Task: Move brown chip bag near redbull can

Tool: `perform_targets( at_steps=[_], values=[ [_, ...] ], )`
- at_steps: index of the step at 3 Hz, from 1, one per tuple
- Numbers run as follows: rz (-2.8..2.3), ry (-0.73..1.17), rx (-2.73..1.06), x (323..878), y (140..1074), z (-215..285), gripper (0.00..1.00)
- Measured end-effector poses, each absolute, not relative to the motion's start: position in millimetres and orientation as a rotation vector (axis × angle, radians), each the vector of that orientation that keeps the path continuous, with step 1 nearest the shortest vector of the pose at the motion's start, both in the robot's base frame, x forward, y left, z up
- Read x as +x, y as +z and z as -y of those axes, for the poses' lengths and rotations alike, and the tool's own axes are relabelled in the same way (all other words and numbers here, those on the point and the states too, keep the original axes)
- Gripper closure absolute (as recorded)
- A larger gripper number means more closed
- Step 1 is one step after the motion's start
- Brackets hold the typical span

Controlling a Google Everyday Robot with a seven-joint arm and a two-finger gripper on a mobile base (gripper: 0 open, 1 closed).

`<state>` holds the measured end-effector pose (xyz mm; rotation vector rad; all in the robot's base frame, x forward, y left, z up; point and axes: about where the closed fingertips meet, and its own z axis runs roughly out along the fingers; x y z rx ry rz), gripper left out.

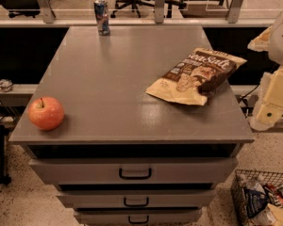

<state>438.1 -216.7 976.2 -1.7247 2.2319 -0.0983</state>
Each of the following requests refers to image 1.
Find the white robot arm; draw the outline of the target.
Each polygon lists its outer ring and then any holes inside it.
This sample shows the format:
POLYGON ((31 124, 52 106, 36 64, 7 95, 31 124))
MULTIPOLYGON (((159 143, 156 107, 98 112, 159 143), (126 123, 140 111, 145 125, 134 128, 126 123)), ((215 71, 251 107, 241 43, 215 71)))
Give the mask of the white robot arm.
POLYGON ((272 128, 283 116, 283 11, 275 23, 251 40, 248 49, 267 51, 269 59, 279 65, 273 73, 264 73, 259 84, 250 126, 257 131, 272 128))

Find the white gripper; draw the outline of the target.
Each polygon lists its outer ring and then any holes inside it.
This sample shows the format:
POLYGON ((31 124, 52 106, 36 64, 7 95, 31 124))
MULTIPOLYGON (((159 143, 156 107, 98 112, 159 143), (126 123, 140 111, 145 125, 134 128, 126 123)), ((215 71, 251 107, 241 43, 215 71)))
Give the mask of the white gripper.
MULTIPOLYGON (((266 28, 251 40, 247 48, 256 52, 267 52, 272 26, 266 28)), ((255 103, 250 126, 257 131, 272 128, 283 116, 283 65, 273 73, 264 73, 258 87, 258 100, 255 103)))

